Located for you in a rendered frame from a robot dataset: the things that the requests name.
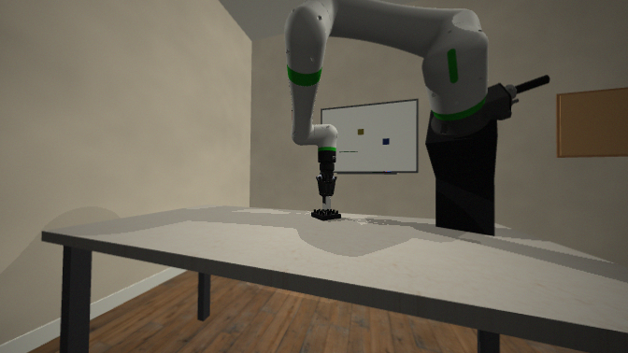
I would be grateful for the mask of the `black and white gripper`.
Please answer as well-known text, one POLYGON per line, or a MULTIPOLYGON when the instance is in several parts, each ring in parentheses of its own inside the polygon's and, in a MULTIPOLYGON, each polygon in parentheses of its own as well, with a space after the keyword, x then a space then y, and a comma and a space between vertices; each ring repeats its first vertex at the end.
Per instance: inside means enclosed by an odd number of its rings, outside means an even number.
POLYGON ((320 175, 316 176, 319 194, 322 196, 322 209, 331 209, 331 196, 334 195, 336 176, 333 163, 320 163, 320 175))

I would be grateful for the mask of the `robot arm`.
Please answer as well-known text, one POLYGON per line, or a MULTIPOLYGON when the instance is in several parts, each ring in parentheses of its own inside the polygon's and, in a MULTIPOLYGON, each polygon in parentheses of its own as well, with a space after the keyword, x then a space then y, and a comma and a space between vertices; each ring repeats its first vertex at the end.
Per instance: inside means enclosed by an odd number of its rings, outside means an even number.
POLYGON ((550 82, 545 75, 518 86, 488 87, 489 41, 477 14, 469 9, 379 0, 305 0, 288 16, 284 36, 293 107, 291 137, 300 146, 317 145, 320 163, 336 162, 338 137, 331 124, 312 125, 328 36, 378 43, 424 58, 422 73, 434 112, 431 126, 442 137, 470 135, 490 120, 511 118, 511 107, 519 102, 512 99, 518 93, 550 82))

